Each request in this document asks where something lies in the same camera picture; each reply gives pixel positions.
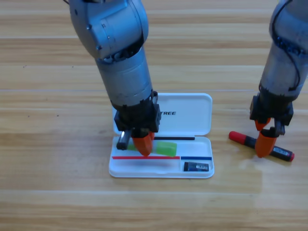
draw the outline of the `table surface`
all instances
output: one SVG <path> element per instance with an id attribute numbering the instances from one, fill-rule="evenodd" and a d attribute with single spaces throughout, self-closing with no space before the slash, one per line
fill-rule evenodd
<path id="1" fill-rule="evenodd" d="M 0 230 L 304 231 L 308 229 L 306 85 L 277 144 L 293 163 L 228 140 L 256 137 L 249 106 L 276 0 L 144 0 L 145 49 L 158 92 L 213 98 L 216 172 L 207 180 L 108 173 L 111 105 L 60 0 L 0 1 Z"/>

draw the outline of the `small black eraser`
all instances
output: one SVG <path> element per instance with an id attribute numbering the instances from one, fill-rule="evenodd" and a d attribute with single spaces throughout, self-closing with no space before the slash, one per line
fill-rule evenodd
<path id="1" fill-rule="evenodd" d="M 205 163 L 185 162 L 184 172 L 208 172 L 209 165 Z"/>

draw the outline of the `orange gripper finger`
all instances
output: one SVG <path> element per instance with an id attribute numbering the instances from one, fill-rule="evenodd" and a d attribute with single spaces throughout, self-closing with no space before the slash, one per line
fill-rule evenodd
<path id="1" fill-rule="evenodd" d="M 150 131 L 149 134 L 150 134 L 151 140 L 154 140 L 154 138 L 155 138 L 155 133 Z"/>
<path id="2" fill-rule="evenodd" d="M 269 124 L 270 118 L 266 121 L 266 124 L 261 124 L 257 120 L 255 120 L 256 128 L 258 131 L 261 131 L 267 124 Z"/>
<path id="3" fill-rule="evenodd" d="M 273 151 L 276 140 L 277 138 L 266 137 L 260 132 L 255 144 L 257 156 L 259 158 L 268 156 Z"/>
<path id="4" fill-rule="evenodd" d="M 152 137 L 153 135 L 149 133 L 146 137 L 143 138 L 133 138 L 134 145 L 136 149 L 141 153 L 141 155 L 143 156 L 150 155 L 153 148 Z"/>

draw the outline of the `blue line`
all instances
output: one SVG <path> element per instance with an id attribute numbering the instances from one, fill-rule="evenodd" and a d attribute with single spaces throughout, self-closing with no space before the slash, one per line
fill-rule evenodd
<path id="1" fill-rule="evenodd" d="M 212 158 L 205 156 L 181 156 L 181 160 L 212 160 Z"/>

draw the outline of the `red line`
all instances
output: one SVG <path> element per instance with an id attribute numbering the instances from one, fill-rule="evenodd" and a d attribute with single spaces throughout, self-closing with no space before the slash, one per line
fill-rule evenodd
<path id="1" fill-rule="evenodd" d="M 114 160 L 180 160 L 179 156 L 113 156 Z"/>

